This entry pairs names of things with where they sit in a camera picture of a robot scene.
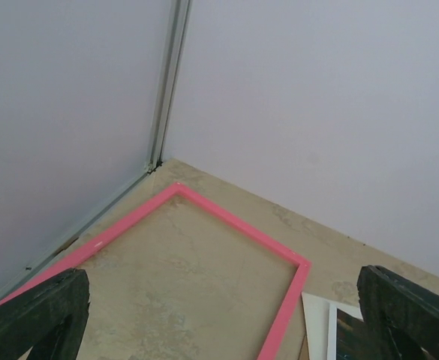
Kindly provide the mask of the pink wooden photo frame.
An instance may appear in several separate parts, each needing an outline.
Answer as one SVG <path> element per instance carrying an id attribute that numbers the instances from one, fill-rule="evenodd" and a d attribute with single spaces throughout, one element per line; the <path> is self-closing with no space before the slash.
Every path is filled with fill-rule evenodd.
<path id="1" fill-rule="evenodd" d="M 52 276 L 57 275 L 59 272 L 84 263 L 90 257 L 94 256 L 97 252 L 105 248 L 109 243 L 113 242 L 116 240 L 116 238 L 127 232 L 131 227 L 153 213 L 154 210 L 162 206 L 171 197 L 176 195 L 184 197 L 205 212 L 210 213 L 212 216 L 225 222 L 228 226 L 234 228 L 238 232 L 254 240 L 259 245 L 267 248 L 269 251 L 277 254 L 284 260 L 296 266 L 295 275 L 289 285 L 289 288 L 287 289 L 284 300 L 278 309 L 268 335 L 257 357 L 259 360 L 274 359 L 280 349 L 282 340 L 286 334 L 287 327 L 290 323 L 290 319 L 293 315 L 296 305 L 299 302 L 299 298 L 311 268 L 311 262 L 305 257 L 289 249 L 282 243 L 254 228 L 249 223 L 246 223 L 244 220 L 240 219 L 234 214 L 229 213 L 219 205 L 213 203 L 209 199 L 201 196 L 189 187 L 178 182 L 172 184 L 159 194 L 155 195 L 153 198 L 147 200 L 138 208 L 116 221 L 112 226 L 101 232 L 99 235 L 89 240 L 85 245 L 79 247 L 66 257 L 60 259 L 45 271 L 34 276 L 19 289 L 13 291 L 5 298 L 0 300 L 0 306 L 17 296 L 22 295 L 22 293 L 25 291 L 46 281 Z"/>

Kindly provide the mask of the white passe-partout mat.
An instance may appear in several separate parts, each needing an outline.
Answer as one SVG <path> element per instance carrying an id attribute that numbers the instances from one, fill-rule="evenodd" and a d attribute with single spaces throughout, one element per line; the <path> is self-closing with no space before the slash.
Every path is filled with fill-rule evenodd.
<path id="1" fill-rule="evenodd" d="M 302 294 L 310 359 L 336 359 L 338 310 L 362 320 L 358 307 L 320 296 Z"/>

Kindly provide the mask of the cat and books photo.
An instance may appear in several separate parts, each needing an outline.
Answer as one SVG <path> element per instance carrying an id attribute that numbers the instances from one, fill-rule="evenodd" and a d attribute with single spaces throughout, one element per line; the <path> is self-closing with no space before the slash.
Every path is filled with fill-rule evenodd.
<path id="1" fill-rule="evenodd" d="M 357 307 L 334 301 L 329 303 L 327 340 L 327 359 L 380 359 Z"/>

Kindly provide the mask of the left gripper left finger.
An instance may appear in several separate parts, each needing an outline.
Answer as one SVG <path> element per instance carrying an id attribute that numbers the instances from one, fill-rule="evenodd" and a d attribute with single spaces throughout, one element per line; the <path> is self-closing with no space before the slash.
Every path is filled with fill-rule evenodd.
<path id="1" fill-rule="evenodd" d="M 86 271 L 70 268 L 0 305 L 0 359 L 75 359 L 89 297 Z"/>

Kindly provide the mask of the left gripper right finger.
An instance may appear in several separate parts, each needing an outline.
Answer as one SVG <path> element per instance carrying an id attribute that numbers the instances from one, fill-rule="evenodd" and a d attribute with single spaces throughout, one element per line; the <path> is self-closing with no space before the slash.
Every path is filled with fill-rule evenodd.
<path id="1" fill-rule="evenodd" d="M 379 359 L 439 359 L 439 295 L 379 265 L 363 266 L 356 286 Z"/>

